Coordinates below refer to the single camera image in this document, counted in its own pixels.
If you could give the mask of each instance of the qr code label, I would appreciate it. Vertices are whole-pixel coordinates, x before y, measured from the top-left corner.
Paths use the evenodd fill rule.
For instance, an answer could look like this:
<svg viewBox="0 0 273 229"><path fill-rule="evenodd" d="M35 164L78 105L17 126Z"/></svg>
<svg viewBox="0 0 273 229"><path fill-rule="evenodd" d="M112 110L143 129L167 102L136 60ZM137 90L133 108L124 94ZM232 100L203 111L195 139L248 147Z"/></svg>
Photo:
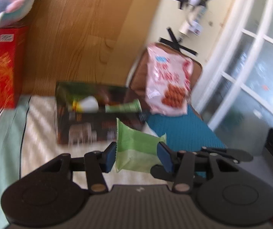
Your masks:
<svg viewBox="0 0 273 229"><path fill-rule="evenodd" d="M12 42L14 40L13 34L1 34L0 42Z"/></svg>

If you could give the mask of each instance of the white wall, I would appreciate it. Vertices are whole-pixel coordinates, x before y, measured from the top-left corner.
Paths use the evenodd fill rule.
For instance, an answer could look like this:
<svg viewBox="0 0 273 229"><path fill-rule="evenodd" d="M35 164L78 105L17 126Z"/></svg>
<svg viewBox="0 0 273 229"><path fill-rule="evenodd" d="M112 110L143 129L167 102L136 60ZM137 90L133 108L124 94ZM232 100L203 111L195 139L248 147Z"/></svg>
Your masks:
<svg viewBox="0 0 273 229"><path fill-rule="evenodd" d="M184 50L182 50L182 52L205 66L222 32L223 25L226 22L227 15L233 2L234 0L209 1L208 10L201 20L201 25L203 27L201 35L196 36L190 34L190 37L184 39L181 43L183 46L198 52L198 56L195 57L194 55L190 55ZM147 38L147 43L158 41L160 37L170 40L166 30L167 27L172 28L176 37L179 36L178 29L182 24L185 15L183 10L178 9L178 7L178 1L160 0Z"/></svg>

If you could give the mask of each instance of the red box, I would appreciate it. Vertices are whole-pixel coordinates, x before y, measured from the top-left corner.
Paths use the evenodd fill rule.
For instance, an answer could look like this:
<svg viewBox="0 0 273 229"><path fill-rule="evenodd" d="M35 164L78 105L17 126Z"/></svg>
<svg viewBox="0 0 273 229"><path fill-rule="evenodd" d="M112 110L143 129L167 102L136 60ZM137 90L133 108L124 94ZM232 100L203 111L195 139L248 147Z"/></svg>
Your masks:
<svg viewBox="0 0 273 229"><path fill-rule="evenodd" d="M20 22L0 28L0 108L15 108L21 94L27 32Z"/></svg>

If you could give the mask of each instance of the green snack package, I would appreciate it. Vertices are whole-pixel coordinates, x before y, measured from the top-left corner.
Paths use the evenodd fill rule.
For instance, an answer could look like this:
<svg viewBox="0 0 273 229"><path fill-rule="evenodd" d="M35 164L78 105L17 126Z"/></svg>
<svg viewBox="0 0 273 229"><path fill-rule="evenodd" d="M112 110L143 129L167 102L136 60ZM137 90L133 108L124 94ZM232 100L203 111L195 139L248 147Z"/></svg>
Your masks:
<svg viewBox="0 0 273 229"><path fill-rule="evenodd" d="M166 134L160 138L131 129L117 120L116 169L150 173L152 166L161 164L157 144L166 143Z"/></svg>
<svg viewBox="0 0 273 229"><path fill-rule="evenodd" d="M120 105L105 106L106 113L115 113L115 112L142 112L142 107L139 99L133 100L130 103L124 103Z"/></svg>

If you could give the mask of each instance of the wooden floor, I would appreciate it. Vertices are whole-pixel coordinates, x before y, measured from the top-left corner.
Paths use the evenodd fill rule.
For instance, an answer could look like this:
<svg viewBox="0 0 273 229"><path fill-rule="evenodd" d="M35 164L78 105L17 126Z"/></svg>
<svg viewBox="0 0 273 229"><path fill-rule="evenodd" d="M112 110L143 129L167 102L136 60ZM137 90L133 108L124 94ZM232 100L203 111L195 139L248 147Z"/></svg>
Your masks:
<svg viewBox="0 0 273 229"><path fill-rule="evenodd" d="M124 85L159 0L36 0L27 19L23 92L57 80Z"/></svg>

